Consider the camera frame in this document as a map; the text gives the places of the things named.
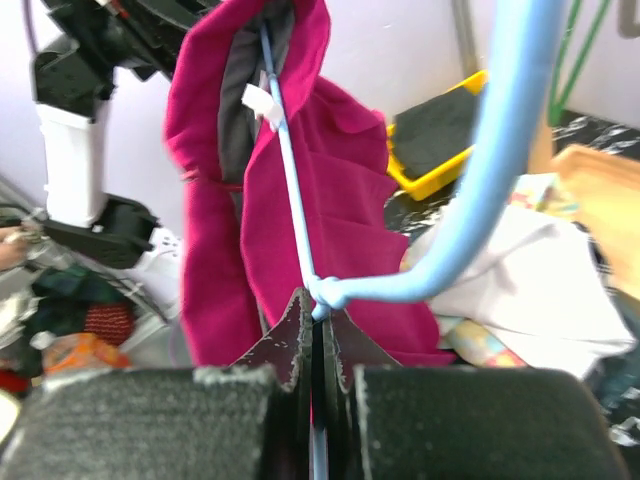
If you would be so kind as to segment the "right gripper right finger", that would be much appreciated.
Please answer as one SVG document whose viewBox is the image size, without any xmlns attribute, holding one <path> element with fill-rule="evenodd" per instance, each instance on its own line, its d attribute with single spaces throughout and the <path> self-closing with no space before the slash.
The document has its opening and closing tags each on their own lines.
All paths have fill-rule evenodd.
<svg viewBox="0 0 640 480">
<path fill-rule="evenodd" d="M 331 479 L 626 479 L 587 388 L 557 370 L 404 368 L 345 312 L 319 326 Z"/>
</svg>

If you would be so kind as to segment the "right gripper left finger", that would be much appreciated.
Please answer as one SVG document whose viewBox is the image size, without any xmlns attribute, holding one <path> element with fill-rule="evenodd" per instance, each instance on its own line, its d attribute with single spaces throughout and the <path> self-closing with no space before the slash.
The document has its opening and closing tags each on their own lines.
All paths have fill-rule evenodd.
<svg viewBox="0 0 640 480">
<path fill-rule="evenodd" d="M 232 366 L 87 369 L 27 398 L 1 449 L 5 479 L 306 479 L 311 300 Z"/>
</svg>

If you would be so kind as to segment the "floral pastel garment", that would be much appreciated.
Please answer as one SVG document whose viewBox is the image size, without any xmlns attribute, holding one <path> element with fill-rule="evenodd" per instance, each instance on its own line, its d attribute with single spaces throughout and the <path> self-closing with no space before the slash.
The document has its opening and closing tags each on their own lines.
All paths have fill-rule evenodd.
<svg viewBox="0 0 640 480">
<path fill-rule="evenodd" d="M 534 249 L 549 240 L 560 220 L 571 217 L 573 201 L 561 202 L 561 213 L 548 215 L 546 204 L 555 191 L 552 173 L 519 177 L 486 247 L 467 269 L 465 278 L 436 299 L 440 346 L 476 366 L 520 367 L 526 362 L 513 341 L 530 338 L 525 313 L 536 299 L 535 277 L 547 260 Z"/>
</svg>

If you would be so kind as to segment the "magenta skirt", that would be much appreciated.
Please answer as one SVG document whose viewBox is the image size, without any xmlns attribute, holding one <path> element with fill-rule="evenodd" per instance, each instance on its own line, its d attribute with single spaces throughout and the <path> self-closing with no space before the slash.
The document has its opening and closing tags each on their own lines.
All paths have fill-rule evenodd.
<svg viewBox="0 0 640 480">
<path fill-rule="evenodd" d="M 241 101 L 264 68 L 262 24 L 316 273 L 393 274 L 407 248 L 384 224 L 394 190 L 385 122 L 320 74 L 330 35 L 325 3 L 221 3 L 182 43 L 165 123 L 187 177 L 181 317 L 197 365 L 234 363 L 302 285 L 279 140 Z"/>
</svg>

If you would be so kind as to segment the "white garment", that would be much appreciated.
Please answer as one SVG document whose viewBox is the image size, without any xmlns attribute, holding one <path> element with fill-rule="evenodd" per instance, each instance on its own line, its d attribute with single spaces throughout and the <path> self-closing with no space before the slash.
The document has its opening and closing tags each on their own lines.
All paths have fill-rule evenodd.
<svg viewBox="0 0 640 480">
<path fill-rule="evenodd" d="M 589 233 L 567 220 L 508 206 L 485 247 L 430 299 L 445 348 L 478 366 L 531 366 L 585 378 L 632 351 Z"/>
</svg>

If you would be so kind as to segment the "blue hanger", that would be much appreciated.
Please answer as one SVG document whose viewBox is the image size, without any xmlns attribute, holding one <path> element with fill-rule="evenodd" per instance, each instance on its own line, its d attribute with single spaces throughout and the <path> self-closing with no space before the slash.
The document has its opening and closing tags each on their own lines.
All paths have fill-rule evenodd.
<svg viewBox="0 0 640 480">
<path fill-rule="evenodd" d="M 274 126 L 280 141 L 302 279 L 315 301 L 311 377 L 313 478 L 330 478 L 338 465 L 333 457 L 339 447 L 329 414 L 331 367 L 326 348 L 333 317 L 355 301 L 370 301 L 380 314 L 373 326 L 398 333 L 406 315 L 397 310 L 383 312 L 382 306 L 423 306 L 426 299 L 450 287 L 476 257 L 524 169 L 545 102 L 553 93 L 549 83 L 565 6 L 563 1 L 500 3 L 492 64 L 485 87 L 477 96 L 479 118 L 472 145 L 457 150 L 422 177 L 430 192 L 456 185 L 456 200 L 445 215 L 432 249 L 404 273 L 343 279 L 317 277 L 289 125 L 284 116 L 277 118 Z"/>
</svg>

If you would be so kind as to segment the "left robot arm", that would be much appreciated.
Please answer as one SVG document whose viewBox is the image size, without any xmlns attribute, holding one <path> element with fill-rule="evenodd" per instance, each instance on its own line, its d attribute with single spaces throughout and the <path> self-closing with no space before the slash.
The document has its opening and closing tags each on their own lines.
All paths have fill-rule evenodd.
<svg viewBox="0 0 640 480">
<path fill-rule="evenodd" d="M 178 279 L 180 239 L 143 204 L 103 187 L 114 71 L 172 78 L 184 36 L 214 1 L 48 1 L 62 34 L 32 64 L 45 144 L 45 234 L 105 267 Z"/>
</svg>

